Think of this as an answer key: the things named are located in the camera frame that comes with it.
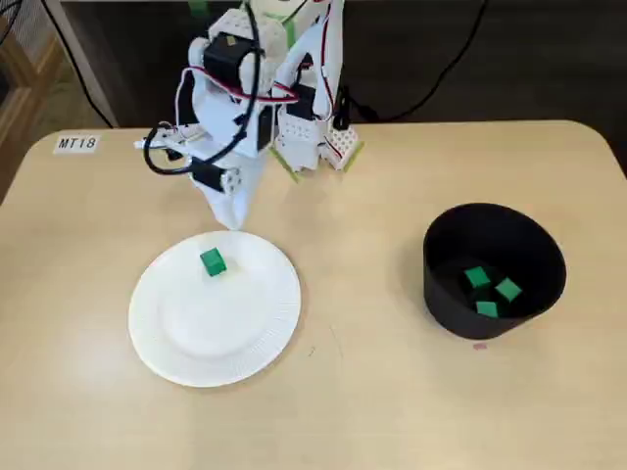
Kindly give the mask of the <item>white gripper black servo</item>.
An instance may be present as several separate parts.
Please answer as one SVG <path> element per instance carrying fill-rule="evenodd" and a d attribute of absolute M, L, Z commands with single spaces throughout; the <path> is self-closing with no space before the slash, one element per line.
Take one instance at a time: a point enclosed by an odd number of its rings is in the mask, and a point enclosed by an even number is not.
<path fill-rule="evenodd" d="M 192 179 L 211 188 L 204 189 L 203 194 L 216 221 L 228 230 L 241 229 L 260 185 L 266 155 L 250 157 L 230 151 L 210 163 L 207 152 L 192 149 L 189 157 Z"/>

